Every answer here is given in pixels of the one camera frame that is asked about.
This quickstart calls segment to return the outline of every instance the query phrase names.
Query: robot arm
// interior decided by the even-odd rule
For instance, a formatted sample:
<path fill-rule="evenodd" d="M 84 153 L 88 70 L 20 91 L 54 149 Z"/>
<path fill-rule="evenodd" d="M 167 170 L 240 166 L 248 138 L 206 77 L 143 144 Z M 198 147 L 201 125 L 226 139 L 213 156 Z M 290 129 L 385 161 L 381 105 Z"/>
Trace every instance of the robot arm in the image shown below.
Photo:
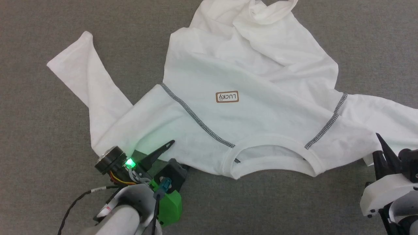
<path fill-rule="evenodd" d="M 398 157 L 377 137 L 383 151 L 373 153 L 377 181 L 366 183 L 363 215 L 379 214 L 388 235 L 418 235 L 418 150 L 404 149 Z"/>
<path fill-rule="evenodd" d="M 106 151 L 96 164 L 103 175 L 109 174 L 117 186 L 92 189 L 76 199 L 64 216 L 58 235 L 70 209 L 84 195 L 102 189 L 118 188 L 93 218 L 98 223 L 84 229 L 79 235 L 141 235 L 152 224 L 152 234 L 162 234 L 161 226 L 180 219 L 182 212 L 180 188 L 186 180 L 187 170 L 175 159 L 151 177 L 147 172 L 157 158 L 174 144 L 169 141 L 140 161 L 128 158 L 117 146 Z"/>

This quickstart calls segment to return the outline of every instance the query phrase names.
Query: black cable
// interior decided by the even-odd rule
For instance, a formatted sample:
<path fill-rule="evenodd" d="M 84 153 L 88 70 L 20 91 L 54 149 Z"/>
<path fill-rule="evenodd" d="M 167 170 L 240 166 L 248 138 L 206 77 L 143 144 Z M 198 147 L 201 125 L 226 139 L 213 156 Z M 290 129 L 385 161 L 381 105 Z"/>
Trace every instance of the black cable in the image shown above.
<path fill-rule="evenodd" d="M 86 191 L 83 194 L 81 194 L 73 203 L 71 203 L 70 207 L 68 208 L 67 212 L 65 213 L 64 218 L 62 219 L 62 222 L 61 222 L 61 226 L 59 227 L 59 230 L 58 230 L 58 235 L 61 235 L 61 231 L 64 228 L 65 219 L 68 217 L 68 214 L 70 213 L 70 210 L 74 207 L 74 205 L 77 203 L 78 200 L 80 200 L 81 198 L 83 198 L 87 194 L 90 194 L 90 193 L 93 193 L 93 192 L 97 192 L 97 191 L 101 191 L 101 190 L 105 190 L 105 189 L 116 189 L 116 188 L 120 188 L 120 187 L 119 186 L 105 186 L 105 187 L 100 187 L 100 188 L 96 188 L 96 189 L 91 189 L 91 190 Z"/>
<path fill-rule="evenodd" d="M 153 230 L 152 230 L 151 235 L 155 235 L 155 226 L 157 224 L 157 215 L 158 215 L 159 209 L 160 209 L 160 195 L 158 194 L 155 197 L 154 218 L 153 218 Z"/>

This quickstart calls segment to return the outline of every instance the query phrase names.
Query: brown logo patch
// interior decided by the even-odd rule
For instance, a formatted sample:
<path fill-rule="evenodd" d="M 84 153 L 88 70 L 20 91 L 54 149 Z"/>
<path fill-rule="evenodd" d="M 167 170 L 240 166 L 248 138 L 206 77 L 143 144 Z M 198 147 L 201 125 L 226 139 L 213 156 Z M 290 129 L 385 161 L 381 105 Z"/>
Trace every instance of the brown logo patch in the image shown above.
<path fill-rule="evenodd" d="M 240 97 L 238 96 L 238 91 L 216 93 L 217 103 L 232 103 L 232 102 L 238 102 L 239 100 L 240 100 Z"/>

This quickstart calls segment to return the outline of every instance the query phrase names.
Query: green led light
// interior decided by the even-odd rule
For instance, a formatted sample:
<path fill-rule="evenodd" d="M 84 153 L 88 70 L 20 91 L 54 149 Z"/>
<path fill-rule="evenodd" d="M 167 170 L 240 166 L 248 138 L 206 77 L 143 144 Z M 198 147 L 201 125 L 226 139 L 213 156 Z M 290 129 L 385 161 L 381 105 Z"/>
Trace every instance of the green led light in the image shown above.
<path fill-rule="evenodd" d="M 130 159 L 128 159 L 128 160 L 126 160 L 125 164 L 126 164 L 126 166 L 127 166 L 128 168 L 130 168 L 130 169 L 134 168 L 134 167 L 135 167 L 135 165 L 136 165 L 136 164 L 135 164 L 135 162 L 133 162 L 132 158 L 130 158 Z"/>

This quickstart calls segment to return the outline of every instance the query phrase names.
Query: gray stitched seam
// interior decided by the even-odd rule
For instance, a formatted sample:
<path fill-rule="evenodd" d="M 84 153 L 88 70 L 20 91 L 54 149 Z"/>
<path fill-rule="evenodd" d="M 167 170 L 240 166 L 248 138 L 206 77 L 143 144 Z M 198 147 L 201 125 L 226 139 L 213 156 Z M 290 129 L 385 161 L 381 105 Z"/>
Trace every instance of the gray stitched seam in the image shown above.
<path fill-rule="evenodd" d="M 321 137 L 323 135 L 325 135 L 325 133 L 331 128 L 332 124 L 334 124 L 334 122 L 335 122 L 335 120 L 337 120 L 337 118 L 338 118 L 338 113 L 334 113 L 334 115 L 332 115 L 331 119 L 325 124 L 324 128 L 322 128 L 322 130 L 311 141 L 309 141 L 305 145 L 305 148 L 309 149 L 314 143 L 319 141 L 319 139 L 321 139 Z"/>
<path fill-rule="evenodd" d="M 334 112 L 338 112 L 338 110 L 341 108 L 341 106 L 344 104 L 344 101 L 347 99 L 348 94 L 347 93 L 343 93 L 340 101 L 337 104 L 337 107 L 335 107 Z"/>
<path fill-rule="evenodd" d="M 334 124 L 334 122 L 337 120 L 337 118 L 339 116 L 338 115 L 338 110 L 344 104 L 344 102 L 347 99 L 347 97 L 348 97 L 348 94 L 347 93 L 343 93 L 340 101 L 338 102 L 337 106 L 334 109 L 334 114 L 332 115 L 331 119 L 325 124 L 325 126 L 322 128 L 322 130 L 311 141 L 309 141 L 305 145 L 305 148 L 306 149 L 309 149 L 314 143 L 316 143 L 317 141 L 319 141 L 321 139 L 321 137 L 324 136 L 325 133 L 331 128 L 332 124 Z"/>
<path fill-rule="evenodd" d="M 233 148 L 235 147 L 235 144 L 230 143 L 224 139 L 222 139 L 221 137 L 219 137 L 217 134 L 215 134 L 215 132 L 213 132 L 211 129 L 209 129 L 209 127 L 207 127 L 202 120 L 200 120 L 200 118 L 197 117 L 197 115 L 191 110 L 191 108 L 180 98 L 178 98 L 164 83 L 160 84 L 163 89 L 166 91 L 166 93 L 171 96 L 171 98 L 173 98 L 173 100 L 177 101 L 185 110 L 186 112 L 197 122 L 197 124 L 199 124 L 199 126 L 205 130 L 210 136 L 212 136 L 215 140 L 217 140 L 218 142 Z"/>

